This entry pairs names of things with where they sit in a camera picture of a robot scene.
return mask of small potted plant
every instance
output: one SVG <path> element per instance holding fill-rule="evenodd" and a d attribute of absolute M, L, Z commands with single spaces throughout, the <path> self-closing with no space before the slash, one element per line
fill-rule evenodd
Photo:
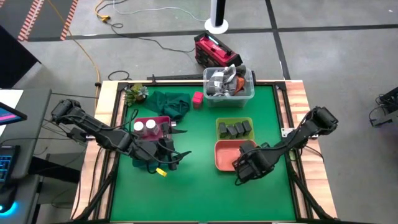
<path fill-rule="evenodd" d="M 128 106 L 131 106 L 134 103 L 143 103 L 148 94 L 148 88 L 146 86 L 142 86 L 141 83 L 136 83 L 129 90 L 126 90 L 124 102 Z"/>

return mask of yellow object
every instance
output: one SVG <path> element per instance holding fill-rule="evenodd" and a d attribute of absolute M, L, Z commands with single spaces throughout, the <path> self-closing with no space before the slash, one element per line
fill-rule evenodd
<path fill-rule="evenodd" d="M 103 22 L 107 22 L 108 20 L 111 19 L 111 17 L 109 15 L 100 15 L 98 13 L 97 8 L 104 2 L 105 0 L 101 0 L 94 8 L 94 13 L 101 19 L 101 21 Z"/>
<path fill-rule="evenodd" d="M 54 6 L 54 4 L 52 3 L 51 0 L 47 0 L 49 2 L 49 4 L 51 5 L 51 7 L 54 9 L 54 11 L 57 13 L 58 17 L 60 18 L 60 20 L 62 21 L 62 23 L 65 24 L 65 20 L 62 18 L 60 12 L 58 11 L 58 9 Z M 91 61 L 91 63 L 93 64 L 94 68 L 95 68 L 95 72 L 97 73 L 97 83 L 101 83 L 101 75 L 100 75 L 100 70 L 98 70 L 97 64 L 95 64 L 94 60 L 90 57 L 90 55 L 87 53 L 87 51 L 84 49 L 83 46 L 81 46 L 74 38 L 74 36 L 72 35 L 72 32 L 70 32 L 70 29 L 68 28 L 68 33 L 70 35 L 70 37 L 72 38 L 72 40 L 81 48 L 81 50 L 85 53 L 85 55 L 88 57 L 88 59 Z M 99 86 L 95 86 L 95 108 L 97 107 L 97 102 L 98 102 L 98 95 L 100 93 L 100 87 Z"/>
<path fill-rule="evenodd" d="M 164 172 L 164 170 L 162 170 L 161 168 L 156 168 L 156 172 L 157 172 L 158 174 L 164 176 L 164 177 L 167 176 L 167 173 Z"/>

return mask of pink container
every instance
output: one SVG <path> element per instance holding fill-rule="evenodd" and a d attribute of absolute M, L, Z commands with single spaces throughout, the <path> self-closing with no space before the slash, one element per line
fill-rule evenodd
<path fill-rule="evenodd" d="M 168 124 L 171 126 L 171 119 L 170 119 L 169 116 L 158 116 L 158 117 L 151 117 L 151 118 L 136 118 L 136 120 L 135 120 L 134 122 L 141 121 L 141 122 L 145 125 L 146 122 L 147 122 L 148 120 L 150 120 L 150 119 L 153 119 L 153 120 L 156 122 L 156 124 L 159 125 L 160 131 L 159 131 L 159 133 L 157 133 L 157 135 L 155 135 L 155 136 L 152 135 L 152 134 L 147 133 L 146 135 L 142 136 L 141 139 L 143 139 L 143 140 L 149 140 L 149 141 L 151 141 L 151 140 L 158 140 L 158 139 L 160 139 L 160 138 L 163 137 L 163 132 L 162 132 L 162 129 L 160 128 L 160 124 L 162 124 L 162 123 L 168 123 Z M 172 138 L 172 135 L 171 135 L 171 134 L 168 134 L 167 137 L 168 137 L 169 139 L 171 139 L 171 138 Z"/>
<path fill-rule="evenodd" d="M 215 146 L 216 167 L 221 171 L 235 171 L 232 163 L 241 156 L 239 146 L 245 141 L 251 141 L 253 146 L 257 146 L 252 140 L 219 140 Z"/>

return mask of small pink block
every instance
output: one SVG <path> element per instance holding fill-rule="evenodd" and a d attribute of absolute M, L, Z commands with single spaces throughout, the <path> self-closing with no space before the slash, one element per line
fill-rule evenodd
<path fill-rule="evenodd" d="M 203 105 L 203 93 L 195 92 L 192 98 L 193 107 L 195 109 L 200 109 Z"/>

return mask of concrete floor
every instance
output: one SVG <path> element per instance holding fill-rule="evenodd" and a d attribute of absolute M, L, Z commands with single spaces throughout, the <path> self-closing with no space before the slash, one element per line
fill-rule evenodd
<path fill-rule="evenodd" d="M 134 11 L 175 6 L 191 11 L 200 19 L 208 17 L 210 0 L 127 1 L 119 10 Z M 111 34 L 92 13 L 93 1 L 80 1 L 71 30 L 75 35 Z M 368 0 L 273 0 L 278 27 L 353 26 L 398 24 L 396 1 Z M 116 14 L 111 7 L 103 11 L 114 22 L 123 22 L 123 32 L 157 32 L 202 29 L 203 23 L 180 11 Z M 266 4 L 262 0 L 227 2 L 226 18 L 233 28 L 270 27 Z M 338 129 L 320 139 L 326 171 L 339 218 L 347 221 L 396 223 L 398 220 L 398 143 L 397 129 L 387 125 L 372 128 L 369 111 L 374 99 L 398 85 L 398 30 L 347 30 L 280 33 L 292 79 L 304 80 L 311 106 L 327 106 L 340 120 Z M 283 79 L 271 33 L 219 35 L 239 52 L 245 64 L 260 79 Z M 165 47 L 193 48 L 193 36 L 156 37 Z M 101 77 L 115 70 L 127 70 L 133 79 L 152 74 L 183 75 L 201 73 L 193 53 L 163 51 L 155 43 L 137 39 L 81 40 Z M 63 42 L 24 42 L 45 65 L 18 87 L 50 87 L 59 93 L 94 95 L 95 71 L 81 50 L 70 40 Z M 53 96 L 49 108 L 62 97 Z M 90 114 L 94 102 L 79 99 Z M 44 136 L 55 136 L 42 133 Z M 49 152 L 63 153 L 77 148 L 74 143 L 59 145 L 41 141 Z M 62 221 L 68 211 L 44 211 L 38 223 Z"/>

